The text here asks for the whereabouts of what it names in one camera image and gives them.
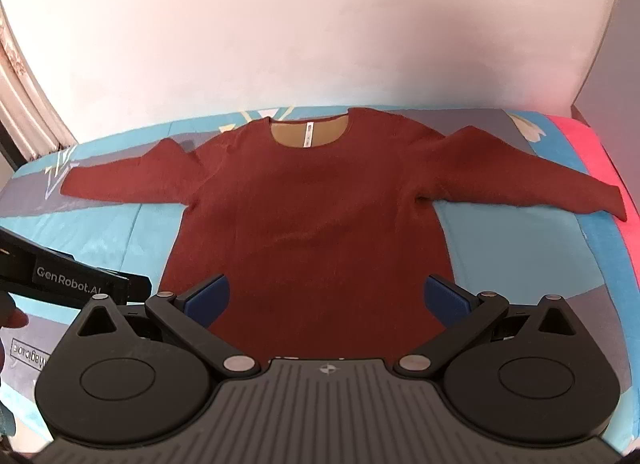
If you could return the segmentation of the person's left hand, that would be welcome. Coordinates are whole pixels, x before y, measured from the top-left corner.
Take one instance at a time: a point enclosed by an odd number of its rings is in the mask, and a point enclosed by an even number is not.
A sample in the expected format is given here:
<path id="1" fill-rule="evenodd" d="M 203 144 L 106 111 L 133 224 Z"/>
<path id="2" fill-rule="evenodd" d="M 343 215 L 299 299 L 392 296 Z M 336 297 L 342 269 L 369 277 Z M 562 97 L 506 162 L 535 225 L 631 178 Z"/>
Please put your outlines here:
<path id="1" fill-rule="evenodd" d="M 15 305 L 14 299 L 5 291 L 0 292 L 0 328 L 24 328 L 28 325 L 27 314 Z"/>

